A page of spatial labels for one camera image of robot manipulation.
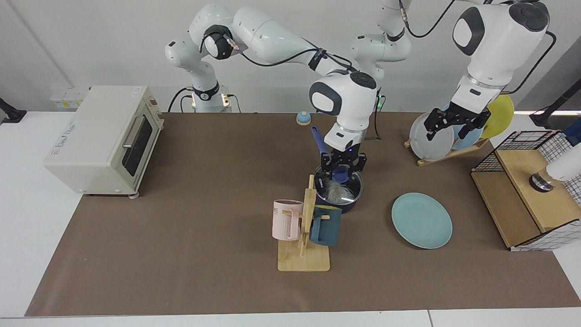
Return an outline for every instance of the wooden base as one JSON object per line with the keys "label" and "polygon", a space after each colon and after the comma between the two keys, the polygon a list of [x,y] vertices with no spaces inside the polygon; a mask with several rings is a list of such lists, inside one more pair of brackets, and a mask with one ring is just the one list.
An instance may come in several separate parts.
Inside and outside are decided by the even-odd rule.
{"label": "wooden base", "polygon": [[279,271],[329,271],[329,247],[320,246],[307,240],[307,246],[301,252],[302,240],[278,241]]}
{"label": "wooden base", "polygon": [[[479,140],[478,142],[476,142],[471,147],[468,147],[466,149],[462,149],[462,150],[450,150],[450,152],[448,152],[448,154],[444,158],[442,158],[440,160],[427,161],[427,160],[424,160],[424,159],[420,159],[420,160],[418,160],[417,165],[420,166],[420,167],[422,167],[422,166],[426,166],[426,165],[429,165],[429,164],[433,164],[435,162],[444,161],[444,160],[447,160],[447,159],[450,159],[450,158],[457,157],[459,155],[463,155],[463,154],[467,154],[467,153],[470,153],[470,152],[474,152],[474,151],[480,150],[480,148],[482,148],[482,146],[485,145],[487,141],[488,141],[488,138],[483,138],[483,139]],[[405,141],[403,143],[403,146],[406,147],[406,148],[410,148],[411,147],[410,140]]]}

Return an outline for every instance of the yellow plate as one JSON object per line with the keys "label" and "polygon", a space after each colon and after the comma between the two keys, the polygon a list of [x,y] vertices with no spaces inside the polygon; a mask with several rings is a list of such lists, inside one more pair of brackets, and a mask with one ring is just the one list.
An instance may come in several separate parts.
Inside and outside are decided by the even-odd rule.
{"label": "yellow plate", "polygon": [[514,116],[514,104],[508,95],[499,95],[488,105],[490,118],[484,125],[481,138],[491,138],[499,135],[508,128]]}

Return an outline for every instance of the black cable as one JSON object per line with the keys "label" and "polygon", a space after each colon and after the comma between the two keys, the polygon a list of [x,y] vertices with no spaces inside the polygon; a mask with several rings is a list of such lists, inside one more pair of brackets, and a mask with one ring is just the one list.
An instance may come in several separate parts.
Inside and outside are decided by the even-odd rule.
{"label": "black cable", "polygon": [[167,112],[170,112],[170,111],[171,111],[171,106],[173,106],[173,105],[174,105],[175,99],[177,99],[178,95],[179,95],[180,93],[182,93],[183,91],[187,90],[187,89],[188,89],[187,87],[184,87],[184,88],[180,89],[180,90],[179,90],[179,91],[178,91],[178,92],[177,92],[177,93],[174,95],[174,98],[173,98],[173,99],[171,99],[170,106],[169,106],[169,107],[167,107]]}
{"label": "black cable", "polygon": [[226,94],[226,96],[236,98],[236,106],[238,106],[238,112],[242,113],[242,110],[240,110],[240,100],[238,100],[238,97],[236,96],[236,94]]}
{"label": "black cable", "polygon": [[401,16],[403,18],[403,22],[406,25],[407,31],[410,32],[410,34],[415,37],[415,38],[422,38],[422,37],[426,37],[428,36],[435,28],[436,26],[440,23],[440,21],[442,20],[442,18],[444,18],[444,15],[448,12],[448,10],[450,9],[450,7],[452,7],[452,4],[455,3],[456,0],[452,0],[450,1],[450,4],[448,5],[448,7],[446,7],[446,9],[444,10],[444,12],[440,15],[440,18],[437,19],[436,23],[432,26],[432,28],[424,35],[415,35],[414,32],[412,32],[410,30],[410,24],[407,21],[407,13],[406,13],[406,9],[403,6],[403,3],[401,2],[401,0],[399,0],[400,3],[400,9],[401,9]]}
{"label": "black cable", "polygon": [[[304,37],[302,37],[302,39],[303,39],[303,40],[305,40],[305,41],[307,41],[307,42],[308,42],[310,45],[312,45],[314,48],[316,48],[316,49],[319,49],[319,47],[318,47],[317,45],[315,45],[315,43],[313,43],[313,42],[311,42],[311,41],[307,40],[307,39],[306,39],[306,38],[304,38]],[[351,62],[351,60],[349,60],[349,59],[347,59],[347,58],[343,58],[343,57],[341,57],[341,56],[339,56],[339,55],[335,55],[335,54],[330,54],[330,53],[328,53],[328,52],[327,52],[327,55],[329,55],[329,58],[330,58],[331,60],[333,60],[334,62],[336,62],[336,63],[337,63],[339,66],[341,66],[341,67],[343,67],[343,68],[345,68],[345,69],[347,69],[347,70],[351,70],[351,69],[353,68],[353,62]],[[339,59],[341,59],[341,60],[343,60],[343,61],[346,61],[346,62],[348,62],[348,63],[349,63],[349,66],[346,66],[344,63],[340,63],[340,62],[338,62],[338,61],[337,61],[335,58],[333,58],[333,57],[336,57],[336,58],[339,58]]]}
{"label": "black cable", "polygon": [[557,36],[555,34],[549,32],[549,31],[546,31],[545,34],[547,34],[547,35],[549,35],[550,37],[553,38],[553,41],[551,42],[551,45],[548,46],[548,48],[545,50],[545,52],[543,53],[543,55],[539,58],[539,60],[537,60],[537,62],[535,63],[535,65],[530,69],[529,73],[525,76],[525,78],[522,80],[522,82],[520,83],[520,85],[517,88],[515,88],[512,91],[501,92],[500,94],[514,94],[518,90],[520,90],[521,87],[525,84],[526,80],[529,79],[530,75],[535,71],[535,69],[540,64],[540,62],[543,61],[543,59],[547,55],[547,53],[549,51],[551,51],[551,49],[553,48],[553,45],[555,45],[555,43],[557,43]]}
{"label": "black cable", "polygon": [[[335,54],[329,54],[329,53],[327,53],[327,54],[329,55],[329,58],[330,58],[332,61],[336,62],[338,65],[340,65],[340,66],[344,67],[345,69],[347,69],[347,70],[351,70],[351,69],[353,68],[353,62],[351,62],[351,60],[349,60],[349,59],[347,59],[347,58],[343,58],[343,57],[341,57],[341,56],[338,56],[338,55],[335,55]],[[337,59],[335,59],[335,58],[333,58],[333,57],[336,57],[336,58],[339,58],[339,59],[341,59],[341,60],[343,60],[343,61],[346,61],[346,62],[348,62],[348,63],[349,63],[349,66],[345,65],[344,63],[340,63],[339,61],[337,61]]]}
{"label": "black cable", "polygon": [[268,64],[266,64],[266,63],[260,63],[260,62],[256,62],[256,61],[254,61],[254,60],[252,60],[252,59],[248,58],[248,56],[246,56],[246,54],[245,54],[244,52],[242,52],[242,51],[239,51],[239,52],[240,52],[240,54],[241,54],[241,55],[242,55],[244,58],[246,58],[246,60],[248,60],[249,62],[251,62],[251,63],[253,63],[253,64],[257,65],[257,66],[260,66],[260,67],[273,67],[273,66],[277,66],[277,65],[280,65],[280,64],[282,64],[282,63],[285,63],[285,62],[291,61],[292,59],[295,59],[296,57],[298,57],[298,56],[300,56],[300,55],[303,55],[303,54],[306,54],[307,52],[311,52],[311,51],[319,51],[319,50],[318,50],[318,49],[307,49],[307,50],[303,50],[303,51],[299,52],[298,54],[296,54],[296,55],[294,55],[294,56],[292,56],[292,57],[286,58],[286,59],[284,59],[284,60],[282,60],[282,61],[279,61],[279,62],[275,62],[275,63],[268,63]]}
{"label": "black cable", "polygon": [[181,112],[184,112],[184,104],[182,103],[184,101],[185,98],[191,98],[192,95],[188,94],[188,95],[184,95],[181,100],[180,100],[180,110]]}
{"label": "black cable", "polygon": [[[385,99],[383,101],[383,103],[381,103],[381,106],[379,105],[379,102],[381,101],[381,99]],[[378,108],[379,111],[383,110],[383,105],[385,105],[385,102],[387,101],[387,98],[385,97],[385,95],[380,95],[377,97],[377,101],[375,101],[375,115],[373,117],[373,127],[375,129],[375,137],[371,136],[371,137],[366,137],[365,140],[381,140],[381,136],[379,136],[379,133],[377,132],[377,111]]]}

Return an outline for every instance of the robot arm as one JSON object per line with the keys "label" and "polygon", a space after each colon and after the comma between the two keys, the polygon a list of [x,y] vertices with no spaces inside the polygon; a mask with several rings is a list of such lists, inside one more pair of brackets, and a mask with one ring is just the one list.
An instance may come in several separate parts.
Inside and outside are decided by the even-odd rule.
{"label": "robot arm", "polygon": [[[401,19],[399,0],[381,0],[381,10],[376,10],[375,21],[383,34],[366,34],[357,37],[351,45],[351,55],[359,63],[361,71],[380,80],[385,71],[379,62],[405,60],[411,52],[411,42]],[[402,0],[405,9],[411,0]]]}
{"label": "robot arm", "polygon": [[454,26],[453,39],[470,56],[449,109],[435,108],[425,121],[428,139],[451,125],[465,125],[460,138],[486,123],[486,106],[511,81],[514,72],[541,42],[549,23],[541,2],[501,3],[468,8]]}
{"label": "robot arm", "polygon": [[201,61],[207,54],[219,60],[236,54],[246,57],[244,50],[249,49],[271,63],[259,64],[262,66],[283,62],[306,65],[322,76],[309,91],[313,107],[337,117],[325,136],[333,151],[321,158],[323,171],[330,174],[339,165],[349,166],[349,174],[363,169],[366,157],[358,154],[358,149],[378,95],[373,77],[339,62],[326,50],[294,35],[251,6],[242,7],[232,15],[222,5],[208,4],[196,14],[188,32],[189,38],[178,38],[166,47],[166,57],[190,73],[196,103],[201,100],[209,107],[221,105],[220,97],[215,97],[220,85],[214,70]]}

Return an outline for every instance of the oven door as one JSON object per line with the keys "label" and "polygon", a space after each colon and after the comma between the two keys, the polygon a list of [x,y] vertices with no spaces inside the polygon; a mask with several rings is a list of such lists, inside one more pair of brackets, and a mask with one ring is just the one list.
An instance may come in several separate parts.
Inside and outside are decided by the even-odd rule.
{"label": "oven door", "polygon": [[122,143],[116,166],[117,172],[131,187],[131,191],[137,192],[159,131],[153,115],[142,100]]}

